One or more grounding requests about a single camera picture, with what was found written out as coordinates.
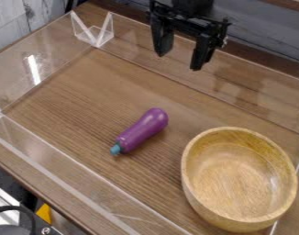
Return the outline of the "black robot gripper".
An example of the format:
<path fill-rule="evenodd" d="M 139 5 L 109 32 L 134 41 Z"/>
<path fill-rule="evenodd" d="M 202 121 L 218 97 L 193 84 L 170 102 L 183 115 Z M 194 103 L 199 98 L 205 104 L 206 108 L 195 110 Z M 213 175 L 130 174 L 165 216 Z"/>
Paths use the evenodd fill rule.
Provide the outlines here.
<path fill-rule="evenodd" d="M 216 0 L 150 0 L 149 18 L 155 52 L 163 57 L 173 49 L 174 31 L 197 38 L 190 69 L 199 71 L 210 62 L 217 47 L 228 44 L 228 17 L 213 13 Z"/>

